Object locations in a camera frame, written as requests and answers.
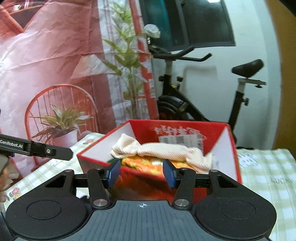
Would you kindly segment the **dark window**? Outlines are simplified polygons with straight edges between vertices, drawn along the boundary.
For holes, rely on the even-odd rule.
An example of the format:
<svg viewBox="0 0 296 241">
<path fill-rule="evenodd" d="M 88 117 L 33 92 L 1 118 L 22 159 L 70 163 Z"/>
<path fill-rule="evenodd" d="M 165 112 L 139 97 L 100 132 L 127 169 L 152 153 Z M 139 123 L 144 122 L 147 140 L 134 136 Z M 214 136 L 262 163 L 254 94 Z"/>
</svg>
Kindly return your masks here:
<svg viewBox="0 0 296 241">
<path fill-rule="evenodd" d="M 224 1 L 144 0 L 140 1 L 144 24 L 156 25 L 160 38 L 150 43 L 167 51 L 193 46 L 235 46 L 231 21 Z"/>
</svg>

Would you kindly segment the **checkered floral tablecloth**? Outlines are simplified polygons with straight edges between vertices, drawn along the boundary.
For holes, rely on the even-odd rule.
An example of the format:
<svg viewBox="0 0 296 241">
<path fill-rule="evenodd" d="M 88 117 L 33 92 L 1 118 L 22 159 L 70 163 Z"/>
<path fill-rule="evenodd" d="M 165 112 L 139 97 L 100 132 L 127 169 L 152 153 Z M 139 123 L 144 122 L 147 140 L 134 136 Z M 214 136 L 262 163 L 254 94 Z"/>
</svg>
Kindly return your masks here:
<svg viewBox="0 0 296 241">
<path fill-rule="evenodd" d="M 240 149 L 237 156 L 243 185 L 270 201 L 276 209 L 271 240 L 295 240 L 295 159 L 290 151 Z M 2 204 L 2 210 L 65 169 L 82 173 L 77 157 L 70 161 L 51 160 L 6 191 L 9 199 Z"/>
</svg>

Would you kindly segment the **white plastic bag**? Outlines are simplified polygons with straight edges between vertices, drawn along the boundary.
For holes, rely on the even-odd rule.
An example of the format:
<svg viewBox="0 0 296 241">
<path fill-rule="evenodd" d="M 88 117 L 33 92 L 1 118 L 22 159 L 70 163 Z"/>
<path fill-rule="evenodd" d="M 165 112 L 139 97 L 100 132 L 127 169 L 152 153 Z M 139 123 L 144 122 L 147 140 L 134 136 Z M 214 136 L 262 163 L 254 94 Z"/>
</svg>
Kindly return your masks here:
<svg viewBox="0 0 296 241">
<path fill-rule="evenodd" d="M 147 24 L 144 26 L 144 33 L 154 39 L 159 39 L 161 37 L 161 31 L 158 26 L 154 24 Z"/>
</svg>

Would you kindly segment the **orange floral oven mitt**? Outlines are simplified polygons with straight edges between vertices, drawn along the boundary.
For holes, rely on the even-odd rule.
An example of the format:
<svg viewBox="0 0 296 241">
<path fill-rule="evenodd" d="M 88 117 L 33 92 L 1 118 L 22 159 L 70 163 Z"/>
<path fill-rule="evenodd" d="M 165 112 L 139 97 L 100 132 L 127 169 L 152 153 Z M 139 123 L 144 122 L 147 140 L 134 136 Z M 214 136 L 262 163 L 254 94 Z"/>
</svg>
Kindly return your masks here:
<svg viewBox="0 0 296 241">
<path fill-rule="evenodd" d="M 125 172 L 164 177 L 163 161 L 156 157 L 135 155 L 120 159 L 120 164 Z"/>
</svg>

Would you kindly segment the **red strawberry cardboard box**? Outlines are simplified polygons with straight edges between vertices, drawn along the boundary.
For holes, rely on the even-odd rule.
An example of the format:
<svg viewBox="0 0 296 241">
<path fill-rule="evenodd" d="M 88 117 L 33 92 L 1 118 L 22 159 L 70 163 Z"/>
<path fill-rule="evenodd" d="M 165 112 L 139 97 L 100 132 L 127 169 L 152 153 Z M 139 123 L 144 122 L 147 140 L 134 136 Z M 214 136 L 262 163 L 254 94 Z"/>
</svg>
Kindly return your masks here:
<svg viewBox="0 0 296 241">
<path fill-rule="evenodd" d="M 78 154 L 83 172 L 119 159 L 121 173 L 111 189 L 119 200 L 168 200 L 164 161 L 198 174 L 217 169 L 241 181 L 234 137 L 226 123 L 180 120 L 129 120 Z"/>
</svg>

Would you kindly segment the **brown wooden door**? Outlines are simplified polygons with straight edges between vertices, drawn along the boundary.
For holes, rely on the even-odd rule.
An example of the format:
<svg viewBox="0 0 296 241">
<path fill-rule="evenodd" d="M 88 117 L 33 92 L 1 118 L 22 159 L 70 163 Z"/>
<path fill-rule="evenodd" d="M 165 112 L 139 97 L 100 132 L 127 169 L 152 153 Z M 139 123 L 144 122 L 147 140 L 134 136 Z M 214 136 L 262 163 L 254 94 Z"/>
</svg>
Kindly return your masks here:
<svg viewBox="0 0 296 241">
<path fill-rule="evenodd" d="M 274 147 L 295 155 L 295 1 L 266 1 L 280 50 L 281 103 Z"/>
</svg>

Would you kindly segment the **cream knitted cloth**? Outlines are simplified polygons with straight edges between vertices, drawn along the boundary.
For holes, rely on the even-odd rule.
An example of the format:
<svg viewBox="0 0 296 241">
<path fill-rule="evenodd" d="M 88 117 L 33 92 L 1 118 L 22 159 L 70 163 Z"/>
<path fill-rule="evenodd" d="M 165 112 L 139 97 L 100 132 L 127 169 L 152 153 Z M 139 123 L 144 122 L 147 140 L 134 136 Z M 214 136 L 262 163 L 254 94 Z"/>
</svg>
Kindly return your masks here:
<svg viewBox="0 0 296 241">
<path fill-rule="evenodd" d="M 171 161 L 176 168 L 191 168 L 198 174 L 208 173 L 213 164 L 213 155 L 209 153 L 204 156 L 198 148 L 167 143 L 140 144 L 124 133 L 113 145 L 110 154 L 118 159 L 135 155 L 156 157 Z"/>
</svg>

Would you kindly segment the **pink printed backdrop curtain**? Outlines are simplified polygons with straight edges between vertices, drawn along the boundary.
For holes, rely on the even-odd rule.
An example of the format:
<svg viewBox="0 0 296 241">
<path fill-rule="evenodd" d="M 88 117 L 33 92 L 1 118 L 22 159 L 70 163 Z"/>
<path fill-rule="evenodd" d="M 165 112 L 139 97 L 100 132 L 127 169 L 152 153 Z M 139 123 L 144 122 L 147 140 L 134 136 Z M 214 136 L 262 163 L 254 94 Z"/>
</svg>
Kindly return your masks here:
<svg viewBox="0 0 296 241">
<path fill-rule="evenodd" d="M 1 133 L 70 147 L 158 117 L 139 1 L 1 1 Z"/>
</svg>

